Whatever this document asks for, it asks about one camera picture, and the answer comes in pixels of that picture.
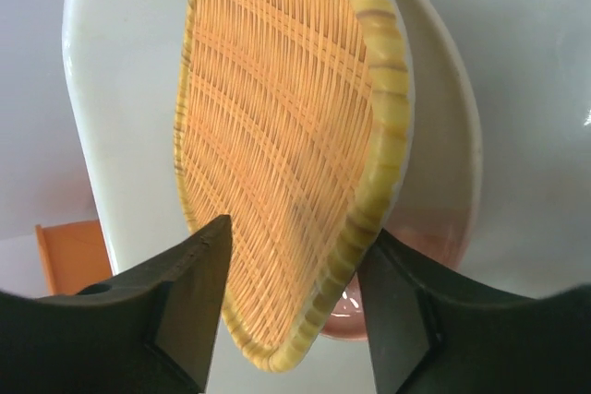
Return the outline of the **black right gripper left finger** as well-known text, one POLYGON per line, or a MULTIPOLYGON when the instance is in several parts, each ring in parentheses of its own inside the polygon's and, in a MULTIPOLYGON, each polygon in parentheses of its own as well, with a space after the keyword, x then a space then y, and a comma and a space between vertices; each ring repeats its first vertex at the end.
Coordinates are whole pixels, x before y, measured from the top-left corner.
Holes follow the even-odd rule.
POLYGON ((201 393, 232 253, 227 215, 73 295, 1 296, 5 393, 201 393))

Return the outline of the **cream and pink plate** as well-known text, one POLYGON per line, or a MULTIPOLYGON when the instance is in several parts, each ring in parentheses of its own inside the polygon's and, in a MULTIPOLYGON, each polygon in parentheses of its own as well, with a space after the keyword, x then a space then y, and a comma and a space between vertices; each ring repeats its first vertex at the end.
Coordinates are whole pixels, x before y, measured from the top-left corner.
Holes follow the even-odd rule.
POLYGON ((468 248, 482 187, 475 95, 452 35, 429 0, 394 0, 413 64, 415 123, 406 174, 386 230, 455 269, 468 248))

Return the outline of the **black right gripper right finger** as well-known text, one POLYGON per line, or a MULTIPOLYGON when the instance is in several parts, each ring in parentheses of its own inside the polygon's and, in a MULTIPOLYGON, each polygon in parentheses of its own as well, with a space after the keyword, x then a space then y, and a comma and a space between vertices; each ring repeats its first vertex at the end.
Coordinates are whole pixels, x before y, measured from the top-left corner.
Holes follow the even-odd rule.
POLYGON ((586 393, 590 288, 533 299, 379 234, 358 272, 379 393, 586 393))

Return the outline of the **yellow woven bamboo tray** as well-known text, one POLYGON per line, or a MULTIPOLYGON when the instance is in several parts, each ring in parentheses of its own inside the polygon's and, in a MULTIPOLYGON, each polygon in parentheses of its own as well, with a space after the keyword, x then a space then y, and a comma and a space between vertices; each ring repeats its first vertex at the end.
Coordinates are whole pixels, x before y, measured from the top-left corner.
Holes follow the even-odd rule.
POLYGON ((188 228, 232 219, 222 316, 296 367, 404 180, 415 99, 394 0, 188 0, 174 126, 188 228))

